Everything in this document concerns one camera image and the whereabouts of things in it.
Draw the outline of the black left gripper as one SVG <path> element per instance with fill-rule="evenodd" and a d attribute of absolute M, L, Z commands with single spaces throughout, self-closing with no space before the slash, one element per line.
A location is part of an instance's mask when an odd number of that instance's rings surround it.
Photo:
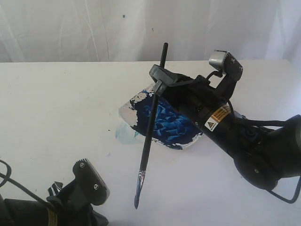
<path fill-rule="evenodd" d="M 63 186 L 54 182 L 48 188 L 47 201 L 55 207 L 57 214 L 48 213 L 50 226 L 107 226 L 108 219 L 94 211 L 93 205 L 99 206 L 109 197 L 109 189 L 101 182 L 95 183 L 92 193 L 83 191 L 75 180 Z"/>

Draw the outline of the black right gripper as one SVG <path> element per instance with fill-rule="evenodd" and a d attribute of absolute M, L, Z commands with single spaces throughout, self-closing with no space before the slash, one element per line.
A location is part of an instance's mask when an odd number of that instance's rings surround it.
<path fill-rule="evenodd" d="M 228 75 L 215 88 L 202 75 L 193 79 L 158 65 L 152 66 L 149 75 L 156 82 L 154 93 L 164 94 L 164 99 L 178 113 L 213 141 L 222 141 L 237 130 L 233 109 L 228 104 L 237 82 Z"/>

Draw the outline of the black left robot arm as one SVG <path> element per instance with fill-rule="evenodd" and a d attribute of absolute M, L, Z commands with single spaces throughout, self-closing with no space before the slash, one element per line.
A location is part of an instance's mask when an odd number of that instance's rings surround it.
<path fill-rule="evenodd" d="M 73 180 L 53 193 L 45 204 L 38 201 L 0 200 L 2 226 L 107 226 L 108 219 L 94 211 L 94 206 L 104 204 L 109 190 L 99 183 L 81 184 Z"/>

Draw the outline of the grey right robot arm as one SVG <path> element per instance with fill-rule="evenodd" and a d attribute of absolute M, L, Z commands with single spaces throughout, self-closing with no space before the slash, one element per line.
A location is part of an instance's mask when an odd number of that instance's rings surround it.
<path fill-rule="evenodd" d="M 234 161 L 253 186 L 272 191 L 280 179 L 301 174 L 301 117 L 257 121 L 236 112 L 231 103 L 242 67 L 214 71 L 222 81 L 212 87 L 207 77 L 195 79 L 154 65 L 155 92 Z"/>

